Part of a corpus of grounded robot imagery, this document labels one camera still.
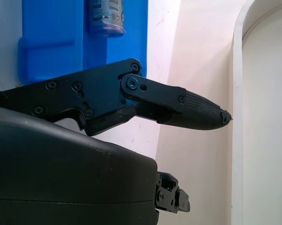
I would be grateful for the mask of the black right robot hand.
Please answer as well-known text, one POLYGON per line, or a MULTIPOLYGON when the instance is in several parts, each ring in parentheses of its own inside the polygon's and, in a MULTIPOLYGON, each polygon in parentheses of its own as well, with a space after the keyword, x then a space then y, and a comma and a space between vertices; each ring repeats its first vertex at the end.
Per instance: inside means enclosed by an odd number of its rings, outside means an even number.
POLYGON ((213 130, 232 117, 131 58, 0 91, 0 225, 155 225, 189 212, 188 194, 152 158, 95 139, 138 116, 213 130))

